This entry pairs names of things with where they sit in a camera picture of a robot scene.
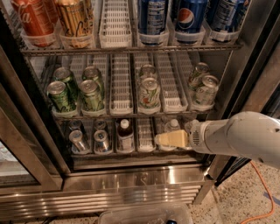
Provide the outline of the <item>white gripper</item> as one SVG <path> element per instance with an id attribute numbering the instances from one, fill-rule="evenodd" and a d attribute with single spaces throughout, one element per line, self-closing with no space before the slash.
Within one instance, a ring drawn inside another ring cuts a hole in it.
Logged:
<path id="1" fill-rule="evenodd" d="M 205 132 L 210 122 L 192 120 L 185 123 L 185 130 L 179 129 L 171 132 L 157 134 L 155 143 L 170 147 L 191 147 L 196 152 L 208 152 L 205 143 Z"/>

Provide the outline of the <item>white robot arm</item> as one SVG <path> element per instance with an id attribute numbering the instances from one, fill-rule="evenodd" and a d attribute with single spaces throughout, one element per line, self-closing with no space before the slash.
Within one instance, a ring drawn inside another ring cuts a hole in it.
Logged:
<path id="1" fill-rule="evenodd" d="M 189 133 L 180 129 L 157 134 L 155 143 L 250 158 L 280 169 L 280 120 L 256 112 L 241 112 L 226 120 L 194 121 Z"/>

